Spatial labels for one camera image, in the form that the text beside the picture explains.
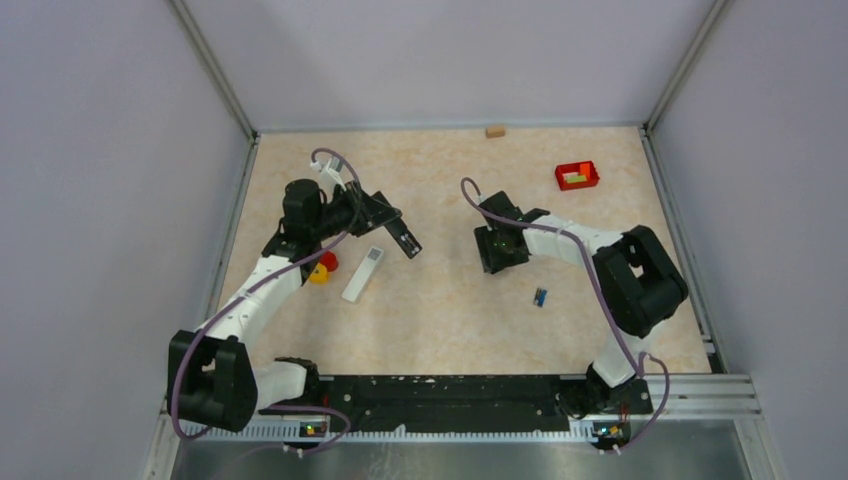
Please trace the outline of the blue battery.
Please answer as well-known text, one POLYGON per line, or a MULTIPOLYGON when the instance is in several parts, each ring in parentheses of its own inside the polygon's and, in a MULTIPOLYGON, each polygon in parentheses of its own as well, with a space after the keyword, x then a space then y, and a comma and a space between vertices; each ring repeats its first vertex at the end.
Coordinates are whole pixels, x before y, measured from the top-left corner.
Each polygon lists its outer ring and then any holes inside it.
POLYGON ((547 293, 548 291, 546 289, 538 288, 533 299, 533 304, 539 308, 542 308, 544 306, 547 293))

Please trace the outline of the yellow traffic light toy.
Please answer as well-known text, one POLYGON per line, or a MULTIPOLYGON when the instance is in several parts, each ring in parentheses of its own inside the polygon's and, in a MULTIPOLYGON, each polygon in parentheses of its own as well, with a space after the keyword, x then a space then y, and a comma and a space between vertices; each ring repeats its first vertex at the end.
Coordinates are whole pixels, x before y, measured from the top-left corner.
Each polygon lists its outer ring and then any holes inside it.
POLYGON ((326 265, 318 263, 310 273, 308 279, 313 284, 323 285, 329 282, 331 272, 326 265))

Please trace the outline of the red plastic bin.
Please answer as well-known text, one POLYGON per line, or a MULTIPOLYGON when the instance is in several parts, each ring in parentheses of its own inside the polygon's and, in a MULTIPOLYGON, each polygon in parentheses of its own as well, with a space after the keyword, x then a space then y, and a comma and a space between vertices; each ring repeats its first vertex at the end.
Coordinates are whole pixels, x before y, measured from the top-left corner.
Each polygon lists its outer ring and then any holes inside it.
POLYGON ((554 178, 560 191, 592 188, 600 181, 600 175, 592 161, 557 165, 554 178))

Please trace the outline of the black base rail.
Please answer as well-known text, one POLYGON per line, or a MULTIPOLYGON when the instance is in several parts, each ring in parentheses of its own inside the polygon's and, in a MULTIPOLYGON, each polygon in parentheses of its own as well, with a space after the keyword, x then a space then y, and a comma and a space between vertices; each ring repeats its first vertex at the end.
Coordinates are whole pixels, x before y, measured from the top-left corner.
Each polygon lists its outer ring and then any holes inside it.
POLYGON ((609 389, 583 375, 337 375, 292 404, 337 410, 353 433, 565 432, 593 415, 654 410, 644 380, 609 389))

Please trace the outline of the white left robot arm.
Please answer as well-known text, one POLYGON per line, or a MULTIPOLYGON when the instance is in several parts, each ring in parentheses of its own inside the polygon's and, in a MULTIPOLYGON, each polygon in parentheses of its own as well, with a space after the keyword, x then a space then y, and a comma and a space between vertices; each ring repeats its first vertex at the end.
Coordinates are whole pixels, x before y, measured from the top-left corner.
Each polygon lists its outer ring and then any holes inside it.
POLYGON ((190 421, 239 432, 256 411, 281 401, 297 413, 314 410, 321 397, 315 365, 283 358, 255 368, 251 347, 319 265, 324 241, 384 228, 408 258, 422 250, 401 210, 355 180, 335 186, 330 196, 314 180, 294 180, 282 208, 277 230, 240 289, 197 330, 180 330, 170 340, 167 412, 175 426, 190 421))

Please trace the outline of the small wooden block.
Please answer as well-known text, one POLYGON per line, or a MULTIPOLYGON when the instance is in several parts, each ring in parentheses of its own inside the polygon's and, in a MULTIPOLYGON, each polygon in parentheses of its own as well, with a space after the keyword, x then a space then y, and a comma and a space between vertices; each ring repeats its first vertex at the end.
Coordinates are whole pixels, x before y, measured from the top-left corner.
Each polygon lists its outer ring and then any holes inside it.
POLYGON ((502 138, 506 135, 506 127, 504 125, 490 125, 484 130, 487 139, 502 138))

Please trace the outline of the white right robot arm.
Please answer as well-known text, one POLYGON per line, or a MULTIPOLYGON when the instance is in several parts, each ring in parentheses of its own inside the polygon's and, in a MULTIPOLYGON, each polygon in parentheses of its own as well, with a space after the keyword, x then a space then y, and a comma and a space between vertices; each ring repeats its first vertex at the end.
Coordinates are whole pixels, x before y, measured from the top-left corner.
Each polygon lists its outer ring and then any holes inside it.
POLYGON ((643 225, 624 232, 599 230, 544 209, 522 212, 505 192, 474 207, 486 221, 474 230, 486 273, 525 264, 533 256, 585 268, 610 333, 561 407, 576 415, 614 411, 644 373, 654 330, 689 296, 655 232, 643 225))

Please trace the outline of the red oval toy block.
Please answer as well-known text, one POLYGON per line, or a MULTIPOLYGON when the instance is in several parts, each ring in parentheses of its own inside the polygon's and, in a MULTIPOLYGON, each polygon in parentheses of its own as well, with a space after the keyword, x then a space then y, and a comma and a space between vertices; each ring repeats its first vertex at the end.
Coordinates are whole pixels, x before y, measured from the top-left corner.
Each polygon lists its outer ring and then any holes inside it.
POLYGON ((337 255, 332 251, 326 251, 320 258, 319 263, 323 265, 328 272, 335 272, 339 268, 339 260, 337 255))

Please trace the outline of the white remote control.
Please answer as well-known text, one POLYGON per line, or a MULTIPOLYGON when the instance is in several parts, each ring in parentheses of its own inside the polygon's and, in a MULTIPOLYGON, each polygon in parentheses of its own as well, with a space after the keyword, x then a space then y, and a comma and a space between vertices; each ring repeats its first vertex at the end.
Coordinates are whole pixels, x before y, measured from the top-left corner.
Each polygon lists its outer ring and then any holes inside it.
POLYGON ((359 300, 375 271, 382 262, 384 255, 385 251, 380 247, 372 246, 369 248, 365 257, 362 259, 343 290, 341 296, 343 300, 350 303, 356 303, 359 300))

